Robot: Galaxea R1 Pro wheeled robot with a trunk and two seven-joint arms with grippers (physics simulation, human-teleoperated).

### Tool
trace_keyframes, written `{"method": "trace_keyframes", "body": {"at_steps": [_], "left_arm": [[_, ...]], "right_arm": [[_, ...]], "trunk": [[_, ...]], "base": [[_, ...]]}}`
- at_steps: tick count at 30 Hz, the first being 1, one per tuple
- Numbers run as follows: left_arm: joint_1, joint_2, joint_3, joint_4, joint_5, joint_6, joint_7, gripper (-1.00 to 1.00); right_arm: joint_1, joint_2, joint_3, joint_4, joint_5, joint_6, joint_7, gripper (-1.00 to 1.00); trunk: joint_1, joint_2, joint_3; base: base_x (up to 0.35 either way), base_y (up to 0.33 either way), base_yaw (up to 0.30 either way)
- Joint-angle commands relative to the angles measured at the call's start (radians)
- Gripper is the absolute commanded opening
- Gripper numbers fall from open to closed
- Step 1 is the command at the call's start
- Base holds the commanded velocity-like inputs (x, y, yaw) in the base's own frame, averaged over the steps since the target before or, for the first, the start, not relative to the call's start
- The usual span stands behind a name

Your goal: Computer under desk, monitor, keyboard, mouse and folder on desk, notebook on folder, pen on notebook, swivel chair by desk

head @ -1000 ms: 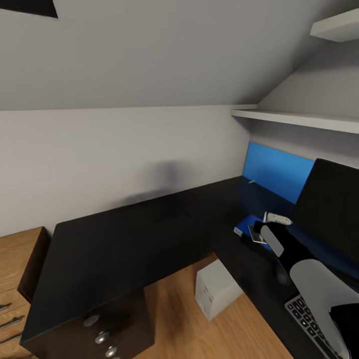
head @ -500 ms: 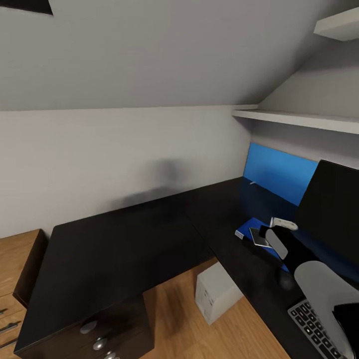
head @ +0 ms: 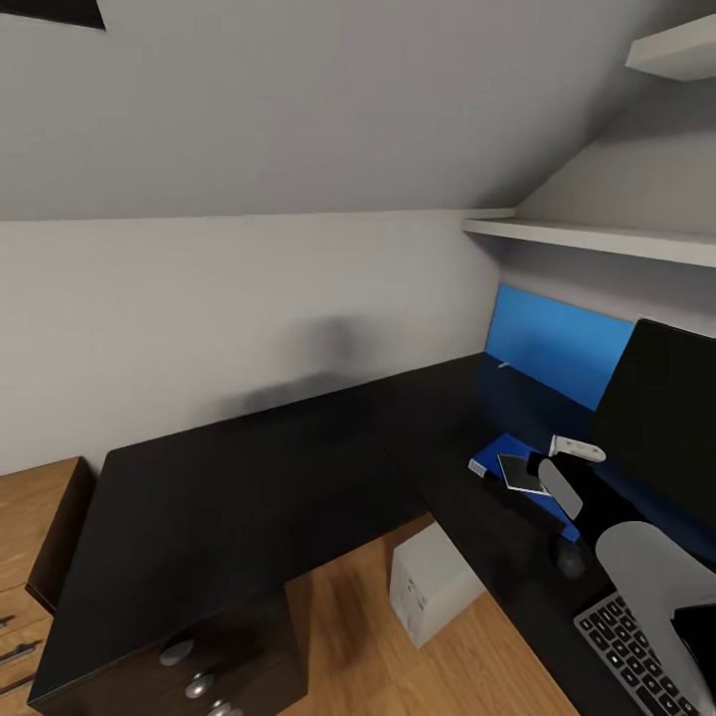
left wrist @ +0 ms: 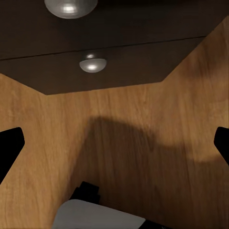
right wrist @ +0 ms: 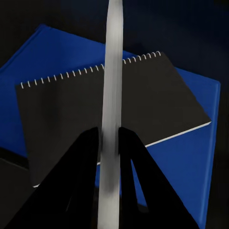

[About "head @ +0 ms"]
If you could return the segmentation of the notebook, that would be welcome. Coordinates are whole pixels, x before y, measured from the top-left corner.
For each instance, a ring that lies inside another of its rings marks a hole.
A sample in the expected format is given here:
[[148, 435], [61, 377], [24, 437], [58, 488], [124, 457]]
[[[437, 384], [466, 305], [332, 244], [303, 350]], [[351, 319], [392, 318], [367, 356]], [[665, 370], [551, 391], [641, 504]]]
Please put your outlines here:
[[545, 489], [542, 487], [539, 477], [526, 472], [528, 457], [504, 453], [500, 453], [497, 457], [499, 458], [499, 463], [509, 489], [538, 494], [545, 493]]

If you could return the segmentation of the folder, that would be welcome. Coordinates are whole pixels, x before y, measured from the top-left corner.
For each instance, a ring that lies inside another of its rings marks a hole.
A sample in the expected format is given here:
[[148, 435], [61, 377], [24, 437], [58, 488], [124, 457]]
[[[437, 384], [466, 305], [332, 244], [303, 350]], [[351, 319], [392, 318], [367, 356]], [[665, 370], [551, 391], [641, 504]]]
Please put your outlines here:
[[482, 452], [479, 452], [470, 462], [471, 468], [476, 474], [485, 478], [490, 484], [506, 493], [512, 500], [521, 504], [526, 510], [535, 514], [548, 526], [555, 528], [564, 538], [567, 538], [575, 545], [580, 537], [580, 532], [565, 515], [562, 508], [553, 497], [547, 493], [538, 494], [524, 492], [523, 490], [509, 489], [506, 484], [499, 458], [500, 453], [513, 454], [514, 456], [528, 457], [532, 447], [515, 439], [508, 433], [504, 433], [499, 439], [489, 444]]

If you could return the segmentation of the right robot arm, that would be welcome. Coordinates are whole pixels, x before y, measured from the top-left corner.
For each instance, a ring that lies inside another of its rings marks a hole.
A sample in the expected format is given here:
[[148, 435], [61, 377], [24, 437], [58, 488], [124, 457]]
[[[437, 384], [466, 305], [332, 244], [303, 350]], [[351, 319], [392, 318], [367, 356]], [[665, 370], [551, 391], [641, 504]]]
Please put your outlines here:
[[598, 557], [669, 678], [703, 716], [716, 716], [716, 574], [676, 545], [588, 466], [598, 446], [555, 436], [532, 450], [538, 476]]

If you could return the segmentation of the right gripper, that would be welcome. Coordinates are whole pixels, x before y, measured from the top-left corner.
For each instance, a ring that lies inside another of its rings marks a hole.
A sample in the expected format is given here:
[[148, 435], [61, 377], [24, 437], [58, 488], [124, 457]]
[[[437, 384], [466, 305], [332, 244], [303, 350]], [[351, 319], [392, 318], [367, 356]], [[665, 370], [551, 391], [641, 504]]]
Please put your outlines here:
[[541, 464], [541, 461], [545, 457], [547, 457], [545, 454], [542, 454], [541, 452], [536, 452], [536, 451], [532, 450], [529, 455], [526, 472], [528, 474], [538, 476], [539, 465]]

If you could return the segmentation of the monitor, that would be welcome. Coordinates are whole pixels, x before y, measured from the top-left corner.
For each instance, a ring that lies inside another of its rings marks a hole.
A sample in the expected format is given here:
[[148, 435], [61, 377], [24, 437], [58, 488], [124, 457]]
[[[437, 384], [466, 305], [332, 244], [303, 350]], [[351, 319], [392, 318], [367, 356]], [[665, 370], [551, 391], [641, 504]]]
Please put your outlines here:
[[582, 443], [716, 534], [716, 338], [638, 320]]

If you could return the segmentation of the keyboard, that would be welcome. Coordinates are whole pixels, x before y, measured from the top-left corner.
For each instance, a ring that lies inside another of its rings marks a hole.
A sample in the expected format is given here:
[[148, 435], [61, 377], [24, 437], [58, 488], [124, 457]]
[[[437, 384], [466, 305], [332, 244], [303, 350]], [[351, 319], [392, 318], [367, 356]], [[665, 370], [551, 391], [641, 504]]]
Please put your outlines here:
[[669, 678], [619, 590], [573, 624], [645, 716], [703, 716]]

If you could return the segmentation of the mouse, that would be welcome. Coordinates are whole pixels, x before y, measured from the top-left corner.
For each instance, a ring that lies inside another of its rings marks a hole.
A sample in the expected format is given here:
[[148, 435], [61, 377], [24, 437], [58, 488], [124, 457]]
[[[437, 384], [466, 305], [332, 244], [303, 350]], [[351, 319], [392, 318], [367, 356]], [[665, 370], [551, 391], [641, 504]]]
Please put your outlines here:
[[558, 572], [566, 578], [578, 579], [584, 573], [585, 562], [582, 560], [581, 550], [567, 538], [556, 540], [553, 561]]

